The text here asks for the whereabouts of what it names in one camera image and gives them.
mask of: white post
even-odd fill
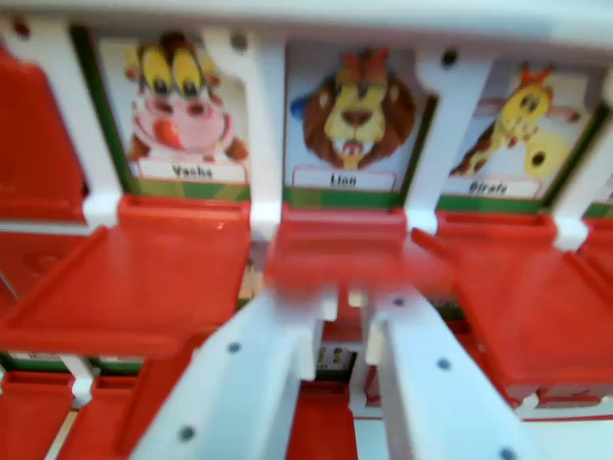
[[[392,460],[546,458],[425,298],[407,289],[373,307],[366,361]]]
[[[333,297],[259,294],[193,353],[130,458],[285,458]]]
[[[602,98],[607,104],[613,104],[613,69],[609,69]],[[552,207],[558,249],[576,251],[585,242],[589,230],[581,218],[612,173],[613,120],[609,116]]]
[[[13,56],[33,61],[45,72],[66,130],[87,177],[89,196],[83,213],[90,228],[117,223],[122,189],[106,146],[98,116],[77,55],[62,18],[25,17],[30,35],[17,34],[7,17],[0,17],[0,34]]]
[[[435,93],[439,101],[404,202],[409,230],[419,228],[430,234],[437,232],[437,203],[492,63],[492,56],[465,56],[459,50],[455,62],[443,67],[444,53],[444,49],[418,52],[416,66],[420,83]]]
[[[243,48],[233,47],[240,38]],[[285,97],[284,41],[256,34],[206,28],[202,37],[216,65],[240,79],[247,99],[251,162],[251,231],[256,241],[271,241],[281,222]]]
[[[75,377],[73,383],[73,396],[75,406],[82,407],[92,399],[92,385],[96,377],[89,362],[75,355],[60,355],[61,361]]]

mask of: cartoon cow card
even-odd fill
[[[216,68],[196,36],[105,36],[98,55],[125,161],[141,190],[188,196],[189,187],[216,185],[195,195],[228,198],[224,185],[247,188],[244,87]]]
[[[479,200],[515,198],[528,206],[517,211],[536,211],[599,121],[602,76],[580,66],[494,63],[439,207],[490,209]],[[478,199],[466,206],[465,197]]]
[[[293,204],[385,207],[398,197],[426,105],[409,52],[292,43],[286,104]]]

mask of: red plastic flap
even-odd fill
[[[23,296],[84,239],[68,235],[0,233],[0,272],[15,293]]]
[[[587,220],[590,234],[579,254],[613,285],[613,219]]]
[[[414,233],[456,267],[460,303],[505,386],[613,381],[613,295],[553,247],[553,231],[545,217],[445,215],[435,238]]]
[[[126,201],[119,225],[94,232],[5,316],[2,348],[163,357],[234,314],[246,208]]]
[[[0,219],[84,221],[83,175],[43,71],[0,50]]]
[[[119,458],[127,458],[145,434],[153,417],[192,360],[193,350],[203,341],[203,336],[194,336],[175,356],[145,362],[124,416],[119,421],[119,434],[113,446],[113,452]]]
[[[136,379],[101,377],[94,381],[92,401],[79,411],[57,460],[108,460],[119,421]]]
[[[0,395],[0,458],[45,458],[72,405],[68,374],[8,372]]]
[[[303,383],[287,460],[357,460],[349,389],[343,383]]]
[[[277,288],[329,285],[390,289],[449,284],[444,264],[407,243],[404,213],[285,208],[269,251],[266,279]]]

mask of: card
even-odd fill
[[[603,78],[601,68],[495,62],[439,209],[537,212],[602,124]]]
[[[401,205],[428,100],[413,54],[294,42],[286,59],[285,200]]]
[[[198,34],[99,32],[94,48],[129,192],[249,198],[244,85]]]

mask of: label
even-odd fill
[[[247,171],[232,163],[194,163],[144,159],[138,162],[140,176],[151,179],[171,179],[187,182],[225,182],[244,184]]]
[[[100,356],[100,362],[113,364],[142,364],[145,359],[142,357],[123,357],[123,356]]]
[[[392,172],[343,172],[319,168],[298,167],[292,185],[299,187],[355,189],[390,192],[396,176]]]
[[[478,179],[473,177],[449,177],[444,192],[448,195],[524,197],[534,196],[540,183],[531,180],[496,180],[494,177]]]
[[[317,357],[318,371],[348,371],[352,365],[352,351],[324,344]]]
[[[59,355],[53,353],[10,352],[9,356],[13,359],[21,359],[24,361],[61,362]]]

